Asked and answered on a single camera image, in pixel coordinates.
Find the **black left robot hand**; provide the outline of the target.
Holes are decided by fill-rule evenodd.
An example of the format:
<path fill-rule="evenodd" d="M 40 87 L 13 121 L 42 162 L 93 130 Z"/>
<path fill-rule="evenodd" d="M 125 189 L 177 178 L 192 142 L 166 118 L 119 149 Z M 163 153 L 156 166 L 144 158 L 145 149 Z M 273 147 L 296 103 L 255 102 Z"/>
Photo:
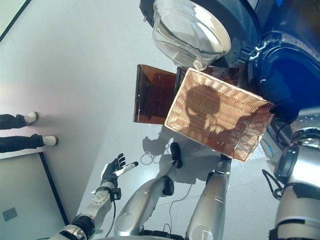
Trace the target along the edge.
<path fill-rule="evenodd" d="M 123 153 L 120 153 L 112 162 L 106 164 L 101 173 L 101 183 L 112 183 L 114 188 L 118 187 L 119 176 L 131 171 L 137 167 L 139 163 L 137 161 L 126 164 L 126 158 Z"/>

